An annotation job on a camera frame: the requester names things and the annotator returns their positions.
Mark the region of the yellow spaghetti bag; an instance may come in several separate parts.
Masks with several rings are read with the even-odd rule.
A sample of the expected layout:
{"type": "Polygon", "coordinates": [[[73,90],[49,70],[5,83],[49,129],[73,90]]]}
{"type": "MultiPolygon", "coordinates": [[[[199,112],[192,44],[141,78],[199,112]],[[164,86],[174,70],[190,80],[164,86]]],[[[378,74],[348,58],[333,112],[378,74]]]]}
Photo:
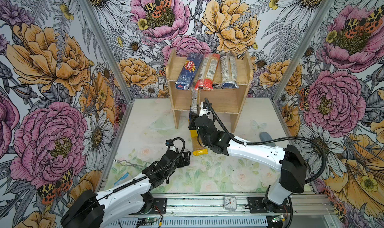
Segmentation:
{"type": "Polygon", "coordinates": [[[191,140],[193,145],[193,155],[202,156],[208,154],[208,149],[200,144],[197,131],[190,130],[191,140]]]}

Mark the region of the brown striped spaghetti bag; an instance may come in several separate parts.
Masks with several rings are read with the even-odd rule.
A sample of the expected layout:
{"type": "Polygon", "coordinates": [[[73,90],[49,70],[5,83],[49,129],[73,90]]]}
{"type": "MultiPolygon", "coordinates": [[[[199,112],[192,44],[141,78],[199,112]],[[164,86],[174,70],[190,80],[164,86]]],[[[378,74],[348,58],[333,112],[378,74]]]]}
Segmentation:
{"type": "Polygon", "coordinates": [[[192,121],[198,115],[198,92],[191,89],[191,105],[189,112],[189,121],[192,121]]]}

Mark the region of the red spaghetti bag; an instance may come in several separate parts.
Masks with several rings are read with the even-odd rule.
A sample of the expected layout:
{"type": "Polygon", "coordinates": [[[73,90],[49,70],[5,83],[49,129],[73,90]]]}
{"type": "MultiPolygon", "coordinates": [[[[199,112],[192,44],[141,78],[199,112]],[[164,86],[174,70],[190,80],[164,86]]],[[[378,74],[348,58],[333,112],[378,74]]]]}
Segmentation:
{"type": "Polygon", "coordinates": [[[198,80],[195,85],[195,90],[213,90],[213,80],[219,65],[219,54],[206,54],[199,68],[198,80]]]}

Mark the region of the blue Barilla spaghetti box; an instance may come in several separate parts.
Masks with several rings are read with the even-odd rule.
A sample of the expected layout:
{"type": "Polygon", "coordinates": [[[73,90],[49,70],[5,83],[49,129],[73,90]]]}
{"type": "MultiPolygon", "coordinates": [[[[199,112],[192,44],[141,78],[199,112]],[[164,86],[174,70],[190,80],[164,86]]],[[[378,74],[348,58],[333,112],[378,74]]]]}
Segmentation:
{"type": "Polygon", "coordinates": [[[195,79],[196,73],[203,61],[204,55],[190,53],[184,63],[180,75],[175,82],[177,90],[189,91],[195,79]]]}

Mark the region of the grey white spaghetti bag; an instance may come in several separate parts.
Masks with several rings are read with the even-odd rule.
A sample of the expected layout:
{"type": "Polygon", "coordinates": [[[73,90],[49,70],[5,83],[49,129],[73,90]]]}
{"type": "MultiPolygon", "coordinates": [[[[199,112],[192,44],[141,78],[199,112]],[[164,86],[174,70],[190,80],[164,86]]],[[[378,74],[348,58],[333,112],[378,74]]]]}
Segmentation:
{"type": "Polygon", "coordinates": [[[222,87],[225,89],[238,89],[236,57],[232,53],[223,53],[220,56],[222,87]]]}

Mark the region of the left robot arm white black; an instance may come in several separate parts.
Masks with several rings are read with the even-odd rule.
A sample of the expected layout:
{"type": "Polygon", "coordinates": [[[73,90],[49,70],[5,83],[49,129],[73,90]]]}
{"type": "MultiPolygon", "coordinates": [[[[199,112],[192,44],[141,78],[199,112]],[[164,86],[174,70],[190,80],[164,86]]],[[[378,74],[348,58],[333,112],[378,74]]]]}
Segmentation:
{"type": "Polygon", "coordinates": [[[141,174],[114,189],[84,191],[61,219],[63,228],[104,228],[125,215],[147,213],[154,202],[151,190],[168,182],[177,168],[191,163],[191,152],[167,150],[141,174]]]}

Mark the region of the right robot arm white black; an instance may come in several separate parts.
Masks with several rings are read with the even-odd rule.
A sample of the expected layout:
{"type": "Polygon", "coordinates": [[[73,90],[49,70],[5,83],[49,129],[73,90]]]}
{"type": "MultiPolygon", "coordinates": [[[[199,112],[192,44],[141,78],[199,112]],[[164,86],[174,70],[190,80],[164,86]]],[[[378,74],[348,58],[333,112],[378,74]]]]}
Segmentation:
{"type": "Polygon", "coordinates": [[[193,119],[191,129],[197,131],[202,145],[216,154],[247,159],[280,172],[264,198],[255,202],[258,209],[266,213],[281,212],[290,195],[304,192],[308,166],[295,146],[250,146],[245,140],[239,144],[231,139],[231,134],[219,131],[207,115],[193,119]]]}

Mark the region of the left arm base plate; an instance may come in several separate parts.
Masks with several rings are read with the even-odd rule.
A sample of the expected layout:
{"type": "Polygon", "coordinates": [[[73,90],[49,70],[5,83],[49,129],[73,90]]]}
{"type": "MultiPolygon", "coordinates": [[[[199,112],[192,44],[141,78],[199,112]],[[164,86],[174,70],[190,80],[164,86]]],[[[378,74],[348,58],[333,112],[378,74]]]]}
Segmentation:
{"type": "Polygon", "coordinates": [[[164,215],[167,210],[167,201],[167,198],[154,198],[152,201],[145,203],[142,213],[145,215],[164,215]]]}

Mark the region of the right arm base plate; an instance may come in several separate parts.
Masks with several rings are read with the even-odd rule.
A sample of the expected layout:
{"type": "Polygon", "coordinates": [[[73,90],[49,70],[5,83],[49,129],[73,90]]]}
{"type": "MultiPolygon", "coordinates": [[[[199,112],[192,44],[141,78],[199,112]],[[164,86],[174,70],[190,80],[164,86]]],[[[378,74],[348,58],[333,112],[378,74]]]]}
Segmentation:
{"type": "Polygon", "coordinates": [[[291,211],[288,199],[285,199],[281,205],[276,205],[272,202],[265,203],[262,197],[248,197],[247,201],[248,203],[245,205],[245,209],[249,210],[251,214],[287,214],[291,211]]]}

